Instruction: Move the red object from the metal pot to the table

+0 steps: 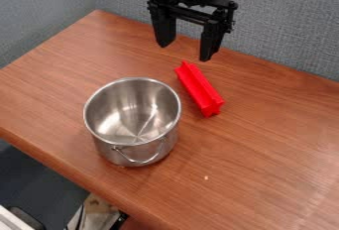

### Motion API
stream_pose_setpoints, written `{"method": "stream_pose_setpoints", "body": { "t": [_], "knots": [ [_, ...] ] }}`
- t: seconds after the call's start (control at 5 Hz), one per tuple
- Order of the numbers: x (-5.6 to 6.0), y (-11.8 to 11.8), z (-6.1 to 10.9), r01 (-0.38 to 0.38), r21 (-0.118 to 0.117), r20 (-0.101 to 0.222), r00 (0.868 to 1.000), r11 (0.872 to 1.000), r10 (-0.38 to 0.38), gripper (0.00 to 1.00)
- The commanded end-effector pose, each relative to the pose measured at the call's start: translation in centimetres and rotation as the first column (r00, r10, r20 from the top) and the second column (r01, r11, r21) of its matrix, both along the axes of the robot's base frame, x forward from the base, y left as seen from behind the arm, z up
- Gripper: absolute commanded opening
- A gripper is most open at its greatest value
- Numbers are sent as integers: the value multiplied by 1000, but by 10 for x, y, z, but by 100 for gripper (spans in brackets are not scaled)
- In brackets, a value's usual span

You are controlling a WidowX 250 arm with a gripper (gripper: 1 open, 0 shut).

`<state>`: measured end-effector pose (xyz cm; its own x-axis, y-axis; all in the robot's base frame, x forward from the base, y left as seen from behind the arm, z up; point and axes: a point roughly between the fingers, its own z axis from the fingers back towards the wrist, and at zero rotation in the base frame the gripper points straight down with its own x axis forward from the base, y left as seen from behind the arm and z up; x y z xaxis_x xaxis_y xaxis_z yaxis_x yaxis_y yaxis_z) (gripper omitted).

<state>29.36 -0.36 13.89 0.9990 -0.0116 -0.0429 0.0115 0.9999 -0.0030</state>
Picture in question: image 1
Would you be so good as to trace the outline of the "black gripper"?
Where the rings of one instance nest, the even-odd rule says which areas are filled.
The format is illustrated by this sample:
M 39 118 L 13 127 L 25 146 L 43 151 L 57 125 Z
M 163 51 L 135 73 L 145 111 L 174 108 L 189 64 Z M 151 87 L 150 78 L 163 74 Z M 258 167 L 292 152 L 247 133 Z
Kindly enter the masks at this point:
M 157 43 L 166 48 L 177 38 L 177 19 L 205 26 L 201 61 L 219 51 L 226 30 L 234 28 L 239 4 L 234 0 L 149 0 Z

